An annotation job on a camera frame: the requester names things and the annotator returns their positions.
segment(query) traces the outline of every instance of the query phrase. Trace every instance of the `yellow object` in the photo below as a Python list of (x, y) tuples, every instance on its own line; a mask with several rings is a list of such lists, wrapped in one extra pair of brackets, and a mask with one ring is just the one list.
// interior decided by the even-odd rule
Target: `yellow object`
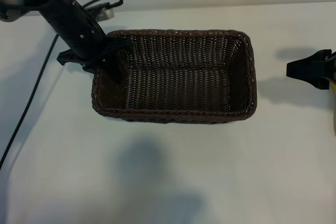
[(335, 95), (335, 97), (336, 97), (336, 85), (333, 84), (333, 83), (330, 83), (330, 84), (331, 84), (331, 86), (332, 86), (332, 89), (334, 90), (334, 95)]

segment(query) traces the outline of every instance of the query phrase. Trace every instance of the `woven texture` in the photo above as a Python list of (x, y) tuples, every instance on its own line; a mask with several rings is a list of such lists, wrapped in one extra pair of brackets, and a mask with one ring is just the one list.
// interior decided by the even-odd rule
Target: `woven texture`
[(133, 51), (119, 52), (121, 83), (98, 69), (92, 104), (127, 121), (225, 123), (252, 116), (257, 106), (253, 49), (233, 30), (120, 30)]

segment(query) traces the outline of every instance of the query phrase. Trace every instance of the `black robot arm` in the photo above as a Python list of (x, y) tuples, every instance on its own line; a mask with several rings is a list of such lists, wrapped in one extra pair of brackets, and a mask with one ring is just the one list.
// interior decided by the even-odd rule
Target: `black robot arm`
[(62, 65), (76, 62), (88, 72), (102, 68), (120, 80), (117, 53), (131, 50), (130, 41), (107, 38), (96, 19), (75, 0), (0, 0), (0, 19), (5, 22), (31, 10), (39, 11), (69, 45), (70, 50), (58, 57)]

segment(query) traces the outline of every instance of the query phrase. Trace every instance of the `brown wicker basket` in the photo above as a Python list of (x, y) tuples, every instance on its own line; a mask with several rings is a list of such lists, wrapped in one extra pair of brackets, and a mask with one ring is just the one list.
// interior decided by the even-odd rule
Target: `brown wicker basket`
[(103, 70), (93, 80), (101, 115), (156, 123), (244, 120), (257, 106), (253, 49), (233, 30), (120, 30), (133, 52), (121, 51), (122, 81)]

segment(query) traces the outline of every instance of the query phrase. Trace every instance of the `wicker basket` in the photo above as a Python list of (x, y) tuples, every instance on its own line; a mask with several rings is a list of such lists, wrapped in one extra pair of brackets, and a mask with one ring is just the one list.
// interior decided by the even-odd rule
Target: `wicker basket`
[(133, 52), (121, 51), (122, 81), (103, 70), (93, 80), (101, 115), (156, 123), (244, 120), (257, 106), (253, 49), (233, 30), (120, 30)]

